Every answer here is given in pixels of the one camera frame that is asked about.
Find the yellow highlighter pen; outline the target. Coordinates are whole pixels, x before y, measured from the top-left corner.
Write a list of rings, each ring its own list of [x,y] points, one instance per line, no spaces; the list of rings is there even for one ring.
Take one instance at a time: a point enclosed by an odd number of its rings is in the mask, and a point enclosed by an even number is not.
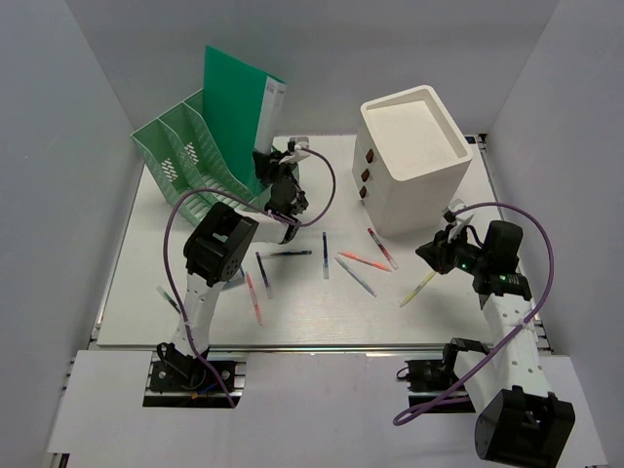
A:
[[[405,307],[409,302],[411,302],[427,285],[428,283],[436,276],[437,272],[430,272],[399,304],[400,308]]]

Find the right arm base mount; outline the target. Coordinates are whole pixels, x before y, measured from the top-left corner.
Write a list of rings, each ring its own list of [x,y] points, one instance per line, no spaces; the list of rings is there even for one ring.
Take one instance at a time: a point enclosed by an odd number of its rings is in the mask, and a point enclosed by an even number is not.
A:
[[[408,385],[409,404],[415,406],[429,403],[456,382],[458,378],[453,366],[457,356],[466,352],[487,355],[489,348],[480,341],[455,337],[445,345],[440,359],[406,361],[397,371],[396,378]]]

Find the red gel pen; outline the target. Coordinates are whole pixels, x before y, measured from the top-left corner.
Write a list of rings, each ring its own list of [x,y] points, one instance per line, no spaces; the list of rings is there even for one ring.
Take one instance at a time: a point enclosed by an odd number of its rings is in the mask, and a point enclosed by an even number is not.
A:
[[[375,234],[375,232],[373,231],[372,228],[368,228],[367,229],[371,238],[373,239],[373,241],[375,242],[375,244],[378,246],[378,248],[381,250],[382,254],[384,255],[384,257],[386,258],[386,260],[388,261],[388,263],[390,264],[390,266],[392,267],[393,270],[397,270],[399,267],[396,263],[396,261],[394,260],[394,258],[392,257],[392,255],[388,252],[388,250],[385,248],[385,246],[382,244],[382,242],[380,241],[380,239],[377,237],[377,235]]]

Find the green file folder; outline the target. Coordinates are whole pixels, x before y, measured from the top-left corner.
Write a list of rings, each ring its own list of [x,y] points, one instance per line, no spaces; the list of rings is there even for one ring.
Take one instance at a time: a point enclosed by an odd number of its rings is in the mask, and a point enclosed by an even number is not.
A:
[[[268,154],[288,85],[264,70],[208,46],[203,118],[227,168],[255,195],[262,191],[253,154]]]

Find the pink orange pen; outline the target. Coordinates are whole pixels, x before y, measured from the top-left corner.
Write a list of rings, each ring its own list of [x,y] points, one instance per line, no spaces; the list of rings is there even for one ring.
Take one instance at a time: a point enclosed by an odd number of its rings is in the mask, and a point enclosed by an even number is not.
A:
[[[248,289],[249,289],[249,292],[250,292],[251,300],[252,300],[252,303],[253,303],[253,310],[254,310],[254,313],[255,313],[257,324],[259,326],[262,326],[263,322],[262,322],[261,310],[260,310],[260,307],[259,307],[259,302],[258,302],[258,299],[257,299],[257,296],[256,296],[256,292],[255,292],[255,289],[254,289],[254,284],[253,284],[253,281],[252,281],[252,278],[251,278],[249,272],[245,273],[245,280],[246,280],[246,283],[247,283],[247,286],[248,286]]]

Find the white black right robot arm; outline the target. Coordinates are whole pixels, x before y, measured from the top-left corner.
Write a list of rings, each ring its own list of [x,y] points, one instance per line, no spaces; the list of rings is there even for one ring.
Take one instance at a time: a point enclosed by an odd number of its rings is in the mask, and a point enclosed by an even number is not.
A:
[[[557,398],[540,363],[529,317],[532,292],[518,271],[520,226],[492,221],[483,241],[471,243],[469,224],[450,224],[416,249],[435,272],[461,270],[487,320],[493,343],[468,338],[447,343],[439,361],[409,364],[415,392],[464,390],[478,417],[475,450],[487,461],[515,467],[558,464],[575,422],[569,402]]]

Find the orange highlighter pen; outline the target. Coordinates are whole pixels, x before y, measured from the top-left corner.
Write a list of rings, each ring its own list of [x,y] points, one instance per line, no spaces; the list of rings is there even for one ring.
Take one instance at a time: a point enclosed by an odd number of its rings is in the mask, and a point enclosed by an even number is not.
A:
[[[363,263],[363,264],[365,264],[367,266],[370,266],[370,267],[373,267],[373,268],[376,268],[376,269],[379,269],[379,270],[382,270],[382,271],[386,271],[386,272],[393,271],[389,266],[387,266],[385,264],[365,259],[365,258],[363,258],[363,257],[361,257],[359,255],[354,254],[354,253],[340,251],[340,252],[338,252],[338,254],[343,256],[343,257],[355,260],[357,262]]]

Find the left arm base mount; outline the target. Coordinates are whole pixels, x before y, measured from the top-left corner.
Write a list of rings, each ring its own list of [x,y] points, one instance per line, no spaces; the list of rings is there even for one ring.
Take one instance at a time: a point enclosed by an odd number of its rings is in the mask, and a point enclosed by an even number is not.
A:
[[[233,409],[245,385],[246,362],[217,355],[214,372],[195,356],[177,351],[172,343],[156,346],[142,400],[144,408]]]

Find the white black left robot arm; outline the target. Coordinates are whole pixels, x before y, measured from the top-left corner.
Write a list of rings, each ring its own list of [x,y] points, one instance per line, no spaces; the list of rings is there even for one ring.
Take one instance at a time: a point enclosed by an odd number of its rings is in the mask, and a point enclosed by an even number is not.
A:
[[[299,227],[296,217],[309,203],[293,171],[306,157],[301,144],[286,152],[256,151],[256,175],[270,188],[264,208],[243,212],[217,202],[186,241],[186,293],[177,298],[178,326],[172,340],[156,348],[167,376],[181,388],[195,390],[209,381],[208,373],[214,368],[205,361],[215,306],[225,284],[242,266],[251,243],[282,245],[294,238]]]

